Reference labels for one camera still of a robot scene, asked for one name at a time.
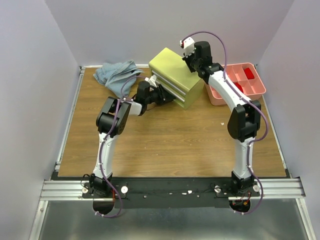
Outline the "green metal tool chest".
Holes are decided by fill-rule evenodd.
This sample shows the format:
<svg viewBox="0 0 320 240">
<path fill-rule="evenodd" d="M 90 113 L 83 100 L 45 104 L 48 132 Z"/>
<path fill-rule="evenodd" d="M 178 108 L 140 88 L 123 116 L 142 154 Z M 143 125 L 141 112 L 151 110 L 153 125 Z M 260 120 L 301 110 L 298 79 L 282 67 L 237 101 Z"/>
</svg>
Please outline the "green metal tool chest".
<svg viewBox="0 0 320 240">
<path fill-rule="evenodd" d="M 148 64 L 156 82 L 161 84 L 175 102 L 188 109 L 202 94 L 204 81 L 196 72 L 190 72 L 182 57 L 165 47 Z"/>
</svg>

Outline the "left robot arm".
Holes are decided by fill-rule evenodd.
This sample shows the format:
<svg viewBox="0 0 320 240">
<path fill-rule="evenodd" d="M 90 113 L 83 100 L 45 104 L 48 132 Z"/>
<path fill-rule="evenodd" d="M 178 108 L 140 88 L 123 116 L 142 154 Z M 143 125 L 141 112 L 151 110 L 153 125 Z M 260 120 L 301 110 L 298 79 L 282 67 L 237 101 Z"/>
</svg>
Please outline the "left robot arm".
<svg viewBox="0 0 320 240">
<path fill-rule="evenodd" d="M 161 106 L 175 99 L 176 96 L 161 84 L 152 86 L 147 81 L 138 83 L 133 98 L 107 98 L 96 118 L 99 147 L 95 167 L 89 176 L 89 187 L 99 197 L 107 197 L 114 189 L 111 184 L 113 156 L 116 141 L 125 129 L 128 117 L 143 115 L 148 105 Z"/>
</svg>

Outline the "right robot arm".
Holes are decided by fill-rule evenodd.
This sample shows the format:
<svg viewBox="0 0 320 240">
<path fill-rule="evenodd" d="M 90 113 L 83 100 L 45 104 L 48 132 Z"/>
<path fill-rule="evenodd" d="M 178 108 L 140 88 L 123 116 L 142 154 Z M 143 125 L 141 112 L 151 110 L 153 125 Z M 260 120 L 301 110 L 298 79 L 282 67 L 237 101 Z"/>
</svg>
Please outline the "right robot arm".
<svg viewBox="0 0 320 240">
<path fill-rule="evenodd" d="M 214 63 L 207 41 L 182 40 L 183 60 L 193 73 L 218 92 L 231 111 L 227 130 L 235 140 L 235 165 L 231 172 L 230 191 L 241 196 L 254 185 L 252 170 L 253 143 L 261 125 L 261 104 L 250 100 L 230 80 L 219 63 Z"/>
</svg>

